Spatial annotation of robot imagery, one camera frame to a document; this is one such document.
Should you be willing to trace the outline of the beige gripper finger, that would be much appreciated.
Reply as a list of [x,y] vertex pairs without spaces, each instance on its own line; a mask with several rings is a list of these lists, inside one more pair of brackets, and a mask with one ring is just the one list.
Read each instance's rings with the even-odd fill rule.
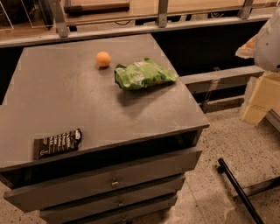
[[254,57],[257,34],[253,36],[247,43],[237,49],[235,55],[239,58],[249,59]]

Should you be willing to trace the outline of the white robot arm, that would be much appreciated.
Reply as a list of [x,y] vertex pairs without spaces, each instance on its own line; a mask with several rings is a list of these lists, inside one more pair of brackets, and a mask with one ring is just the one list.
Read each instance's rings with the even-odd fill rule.
[[263,70],[280,71],[280,9],[253,38],[238,48],[235,55],[244,59],[253,58]]

